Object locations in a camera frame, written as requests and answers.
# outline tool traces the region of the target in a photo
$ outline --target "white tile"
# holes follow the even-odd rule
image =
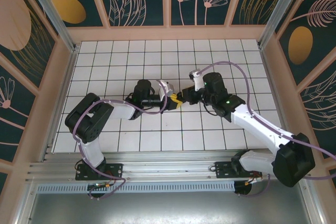
[[[146,40],[145,52],[161,52],[161,41]]]
[[[252,78],[253,88],[256,93],[270,93],[271,88],[269,86],[267,78]]]
[[[211,39],[211,51],[227,51],[224,39]]]
[[[76,67],[86,67],[93,65],[93,58],[95,54],[79,54],[76,62]]]
[[[195,64],[195,52],[179,52],[178,64],[180,65],[192,65]]]
[[[123,95],[125,81],[108,81],[106,95]]]
[[[92,67],[75,67],[72,80],[73,81],[88,81],[90,79]]]
[[[112,52],[128,52],[128,41],[114,41]]]
[[[235,64],[246,64],[244,51],[229,51],[229,60]]]
[[[253,86],[251,83],[251,79],[247,79],[248,81],[248,87],[250,88],[250,92],[253,93]],[[234,79],[235,82],[235,88],[236,88],[236,93],[238,94],[247,94],[247,87],[246,87],[246,81],[244,78],[240,79]]]
[[[226,39],[226,47],[228,51],[242,51],[240,39]]]
[[[96,52],[112,52],[113,41],[99,41]]]
[[[97,42],[96,41],[83,41],[80,45],[79,53],[85,52],[96,52]]]
[[[200,104],[193,104],[193,105],[190,105],[188,102],[185,102],[181,105],[181,110],[183,112],[186,112],[186,111],[200,111]]]
[[[266,149],[266,145],[262,143],[259,139],[253,136],[248,131],[244,130],[246,137],[246,144],[248,149]]]
[[[178,65],[179,64],[177,52],[163,52],[161,55],[162,55],[162,65]]]
[[[179,52],[193,52],[194,51],[194,43],[192,40],[178,40],[177,41],[177,49]]]
[[[130,52],[128,54],[127,65],[144,65],[144,52]]]
[[[155,152],[161,150],[161,132],[141,132],[140,151]]]
[[[275,110],[272,94],[256,94],[259,110]]]
[[[131,40],[128,52],[145,52],[145,41]]]
[[[102,131],[120,131],[120,123],[121,119],[109,118]]]
[[[54,148],[55,153],[74,152],[75,147],[76,141],[74,140],[70,132],[57,134],[56,145]]]
[[[127,52],[117,52],[112,54],[111,66],[126,66],[127,64]]]
[[[247,94],[237,94],[240,98],[242,98],[246,103],[247,103]],[[250,105],[253,110],[259,110],[258,105],[257,105],[257,100],[256,100],[256,95],[255,94],[250,94]]]
[[[88,85],[89,81],[72,81],[68,96],[70,97],[86,96]]]
[[[224,131],[224,139],[227,150],[242,150],[247,148],[243,130]]]
[[[144,79],[161,79],[161,66],[145,66]]]
[[[190,79],[180,80],[180,90],[192,87],[194,85],[193,81]]]
[[[196,68],[197,69],[199,69],[199,70],[202,70],[202,69],[204,69],[204,68],[206,68],[206,67],[208,67],[209,66],[209,64],[204,64],[204,65],[199,65],[199,64],[197,64],[196,65]],[[205,74],[207,74],[207,73],[211,73],[211,72],[214,72],[215,70],[214,70],[214,67],[210,67],[210,68],[208,68],[207,70],[205,70],[204,72],[202,72],[202,74],[203,75],[205,75]]]
[[[110,67],[108,80],[124,80],[126,76],[126,66]]]
[[[145,65],[160,65],[161,53],[160,52],[145,52]]]
[[[208,39],[194,39],[195,51],[210,51],[210,43]]]
[[[226,51],[211,52],[211,54],[212,54],[213,63],[216,63],[219,61],[229,61],[229,56]]]
[[[143,78],[143,66],[127,66],[126,79],[140,80]]]
[[[60,121],[59,132],[69,132],[69,128],[65,125],[65,118],[67,118],[68,114],[63,114]]]
[[[201,113],[199,112],[183,112],[182,113],[182,129],[183,130],[201,130]]]
[[[122,119],[120,131],[140,131],[140,123],[140,118],[135,120]]]
[[[245,51],[245,57],[248,64],[260,63],[262,64],[261,55],[259,51]]]
[[[92,67],[90,80],[107,80],[109,67]]]
[[[133,93],[134,87],[136,86],[137,83],[138,83],[138,80],[127,80],[125,82],[124,95],[128,96],[128,94]]]
[[[138,152],[140,132],[120,132],[119,152]]]
[[[181,113],[171,112],[162,114],[162,131],[177,131],[181,129]]]
[[[84,97],[68,97],[64,113],[70,113]]]
[[[276,110],[262,110],[260,115],[275,126],[281,127],[279,115]]]
[[[102,132],[98,137],[102,152],[117,152],[119,142],[119,132]]]
[[[230,65],[215,65],[215,72],[220,73],[222,78],[232,78],[232,72]]]
[[[211,52],[195,52],[196,64],[212,64]]]
[[[202,131],[182,131],[182,140],[184,151],[204,150]]]
[[[245,51],[259,51],[257,41],[255,39],[242,39],[241,43]]]
[[[177,40],[163,40],[162,41],[162,51],[163,52],[176,52],[177,51]]]
[[[225,150],[224,133],[220,131],[203,131],[206,150]]]
[[[180,79],[189,79],[189,73],[196,69],[196,65],[179,65]]]
[[[107,81],[90,81],[88,93],[94,93],[97,96],[104,96]]]
[[[163,131],[162,151],[181,151],[181,150],[182,150],[182,132]]]
[[[142,131],[160,131],[161,130],[161,114],[149,115],[143,113],[141,115]]]
[[[94,66],[109,66],[111,60],[111,53],[99,53],[94,55]]]
[[[228,120],[225,118],[222,118],[222,125],[224,130],[235,130],[235,129],[242,129],[240,126],[230,123]]]
[[[250,74],[249,74],[247,65],[246,64],[239,64],[239,66],[243,70],[243,72],[245,73],[247,78],[249,78]],[[236,68],[235,66],[231,66],[231,68],[232,68],[232,74],[233,74],[234,78],[243,78],[244,77],[242,72],[238,68]]]
[[[222,129],[221,117],[210,115],[207,112],[202,112],[202,127],[204,130],[221,130]]]
[[[224,82],[224,86],[226,87],[228,93],[230,94],[237,93],[233,79],[223,79],[223,82]]]
[[[267,78],[263,64],[249,64],[248,69],[252,78]]]
[[[164,65],[162,66],[162,79],[178,79],[179,67],[178,65]]]

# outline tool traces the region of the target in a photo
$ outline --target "black mounting plate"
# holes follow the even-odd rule
[[[216,162],[215,172],[217,178],[251,178],[255,176],[253,172],[247,172],[245,170],[238,175],[231,167],[231,162]]]
[[[88,171],[86,164],[77,165],[75,180],[111,180],[92,171]],[[111,174],[114,177],[122,177],[123,164],[106,164],[104,173]]]

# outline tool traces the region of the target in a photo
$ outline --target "feather pattern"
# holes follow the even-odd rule
[[[310,26],[327,27],[336,18],[336,0],[315,1],[306,16]]]

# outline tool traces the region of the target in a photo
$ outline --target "white tile floor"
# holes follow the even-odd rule
[[[53,152],[78,151],[64,120],[88,92],[122,100],[139,79],[145,78],[156,92],[159,85],[155,79],[164,79],[177,93],[193,85],[188,78],[190,71],[221,60],[244,69],[252,91],[252,108],[281,126],[255,40],[86,41],[80,47]],[[209,71],[221,73],[228,91],[246,100],[245,82],[235,67],[217,65]],[[176,111],[143,114],[135,121],[109,119],[99,142],[103,152],[265,148],[239,126],[209,115],[199,104],[187,103]]]

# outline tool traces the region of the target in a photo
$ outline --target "yellow object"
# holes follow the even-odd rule
[[[289,59],[296,65],[302,64],[309,56],[313,46],[313,35],[304,26],[296,28],[289,39]]]
[[[177,109],[183,104],[183,102],[181,102],[180,100],[177,99],[177,95],[176,94],[172,94],[170,96],[170,99],[177,104],[176,105]]]
[[[0,45],[14,51],[23,49],[30,39],[31,24],[24,0],[0,0]]]
[[[86,12],[78,0],[51,0],[65,22],[78,24],[85,20]]]

